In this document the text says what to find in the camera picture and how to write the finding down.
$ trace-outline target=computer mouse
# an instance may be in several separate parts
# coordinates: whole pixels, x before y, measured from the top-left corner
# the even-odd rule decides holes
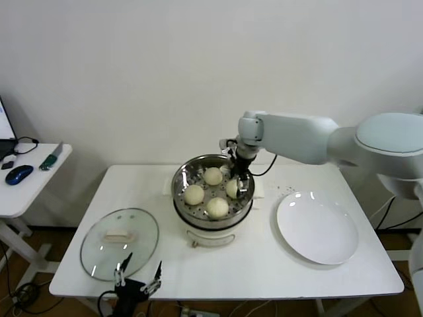
[[[12,169],[6,175],[6,183],[9,185],[17,185],[32,173],[34,167],[31,165],[21,165]]]

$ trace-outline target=knife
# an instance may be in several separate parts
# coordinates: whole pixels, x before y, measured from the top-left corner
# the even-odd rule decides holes
[[[63,149],[63,142],[60,142],[58,147],[54,149],[54,151],[48,155],[48,157],[41,163],[40,170],[50,170],[54,163],[58,160],[58,157]]]

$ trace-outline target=white table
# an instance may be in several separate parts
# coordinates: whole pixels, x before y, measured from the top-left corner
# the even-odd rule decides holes
[[[33,146],[34,144],[32,143],[20,143],[17,146],[17,151],[25,152]],[[9,245],[10,248],[7,251],[8,256],[11,255],[13,250],[30,262],[30,266],[20,280],[18,287],[31,281],[38,272],[56,272],[59,265],[58,262],[48,262],[45,259],[46,254],[51,248],[51,244],[43,244],[39,251],[36,251],[22,239],[22,236],[30,236],[32,232],[18,218],[28,209],[72,151],[70,145],[63,145],[63,151],[52,169],[49,171],[39,170],[38,167],[40,164],[57,146],[58,144],[40,143],[33,151],[24,155],[18,155],[13,168],[20,165],[32,165],[34,171],[17,185],[10,186],[4,181],[11,169],[0,170],[0,240]],[[5,222],[13,225],[19,231],[19,234],[16,234],[10,229]],[[4,263],[5,259],[3,258],[0,263],[0,269]]]
[[[254,166],[256,171],[267,166]],[[230,245],[191,248],[178,226],[171,197],[162,194],[165,180],[178,166],[111,166],[97,190],[60,266],[50,292],[61,297],[94,298],[113,289],[112,282],[84,272],[79,251],[84,236],[101,217],[125,207],[154,215],[160,230],[157,249],[132,278],[148,282],[163,261],[162,287],[152,299],[241,300],[321,299],[400,293],[404,289],[386,251],[340,171],[333,165],[279,165],[263,176],[265,198],[255,201],[243,229]],[[276,209],[294,190],[325,190],[343,204],[355,222],[360,243],[342,265],[319,265],[297,255],[275,227]],[[325,316],[339,316],[364,299],[343,302]]]

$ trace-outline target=green handle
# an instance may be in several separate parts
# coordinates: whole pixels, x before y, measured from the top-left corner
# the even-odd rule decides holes
[[[54,155],[49,155],[43,163],[41,163],[39,169],[40,170],[49,170],[50,167],[52,167],[52,165],[58,160],[57,157],[55,157]]]

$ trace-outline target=glass lid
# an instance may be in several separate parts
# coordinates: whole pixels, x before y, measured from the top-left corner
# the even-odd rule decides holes
[[[81,263],[93,278],[113,281],[114,270],[130,255],[125,276],[141,269],[153,255],[159,240],[155,218],[145,210],[114,211],[93,225],[81,247]]]

